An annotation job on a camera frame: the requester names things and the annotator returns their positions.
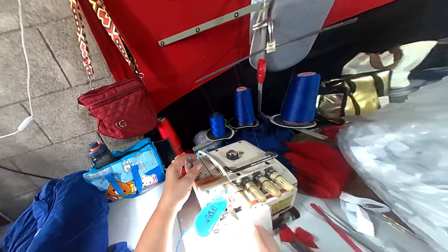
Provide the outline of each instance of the hand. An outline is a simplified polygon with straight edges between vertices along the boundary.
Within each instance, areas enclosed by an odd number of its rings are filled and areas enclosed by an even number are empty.
[[[202,167],[202,165],[194,166],[190,170],[187,170],[187,174],[181,178],[182,166],[187,163],[186,158],[188,156],[193,161],[197,159],[194,154],[182,153],[176,156],[174,162],[167,168],[164,191],[160,198],[160,202],[165,207],[174,209],[176,212],[182,208],[190,196],[191,186]]]

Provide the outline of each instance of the patterned strap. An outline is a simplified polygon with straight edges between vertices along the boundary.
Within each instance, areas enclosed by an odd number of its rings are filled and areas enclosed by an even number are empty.
[[[87,46],[86,32],[84,31],[84,25],[82,24],[81,10],[79,9],[78,1],[70,0],[70,7],[72,8],[73,17],[75,18],[76,35],[83,58],[82,64],[86,68],[88,78],[93,79],[95,75],[93,74],[92,63],[90,61],[89,47]]]
[[[90,61],[90,54],[87,46],[86,33],[84,31],[84,25],[82,23],[81,11],[79,8],[78,0],[69,0],[69,1],[73,11],[73,17],[75,18],[75,24],[77,27],[78,42],[79,47],[81,49],[81,55],[83,57],[82,63],[86,68],[87,76],[90,79],[93,79],[94,74]],[[102,0],[89,0],[89,2],[96,13],[96,16],[101,21],[101,24],[108,32],[114,44],[120,50],[121,54],[125,58],[128,65],[132,68],[135,74],[139,74],[140,72],[138,70],[137,62],[135,58],[132,56],[126,44],[124,43],[123,39],[121,38],[120,33],[118,32],[115,24],[112,22],[112,19],[110,18],[109,13],[106,11],[106,7],[104,6]]]

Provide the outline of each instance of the red canopy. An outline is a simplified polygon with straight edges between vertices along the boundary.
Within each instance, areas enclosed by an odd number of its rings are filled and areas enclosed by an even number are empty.
[[[391,1],[335,0],[324,26]],[[199,83],[195,80],[249,54],[249,15],[164,47],[159,46],[158,41],[243,8],[250,0],[104,2],[140,71],[145,74],[143,80],[157,112],[208,79]],[[97,19],[89,0],[79,0],[79,3],[115,80],[134,76]]]

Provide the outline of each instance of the gray fabric panel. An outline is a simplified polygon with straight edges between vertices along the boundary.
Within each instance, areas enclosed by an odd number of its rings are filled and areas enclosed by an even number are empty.
[[[274,23],[276,42],[300,36],[322,28],[334,0],[275,0],[271,3],[269,16]],[[255,23],[258,13],[255,13],[250,24]],[[280,71],[299,63],[311,49],[317,35],[301,39],[276,48],[275,52],[266,54],[268,71]],[[252,51],[266,47],[260,43],[260,32],[255,34]],[[250,64],[257,68],[260,53],[250,58]]]

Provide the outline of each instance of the cartoon bear print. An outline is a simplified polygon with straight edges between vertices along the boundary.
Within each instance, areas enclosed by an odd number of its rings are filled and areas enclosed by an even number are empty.
[[[149,176],[142,175],[141,179],[142,179],[142,187],[143,188],[148,187],[148,186],[158,182],[157,176],[155,174],[152,174]]]
[[[123,183],[121,181],[118,181],[117,178],[115,178],[115,180],[117,181],[124,195],[129,195],[135,191],[135,183],[133,181]],[[118,194],[118,192],[110,183],[108,186],[108,192],[106,194],[103,194],[103,196],[112,201],[123,198],[120,194]]]

